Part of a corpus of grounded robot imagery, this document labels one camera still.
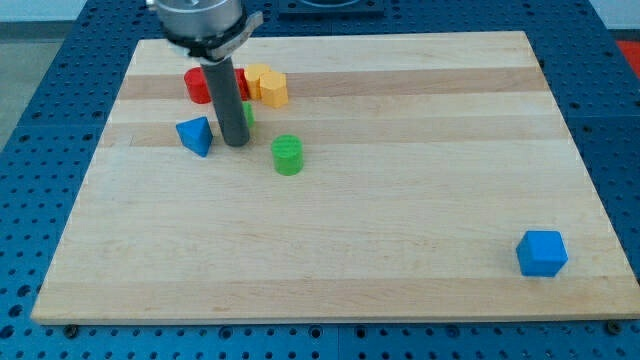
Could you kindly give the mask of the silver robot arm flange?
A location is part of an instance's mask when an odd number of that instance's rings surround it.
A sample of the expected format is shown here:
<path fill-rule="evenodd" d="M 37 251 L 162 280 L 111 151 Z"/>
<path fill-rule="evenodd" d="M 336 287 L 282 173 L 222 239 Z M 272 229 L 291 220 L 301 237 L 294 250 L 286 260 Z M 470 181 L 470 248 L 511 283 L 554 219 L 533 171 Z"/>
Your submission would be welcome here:
<path fill-rule="evenodd" d="M 146 7 L 174 47 L 206 64 L 229 58 L 264 23 L 242 0 L 147 0 Z"/>

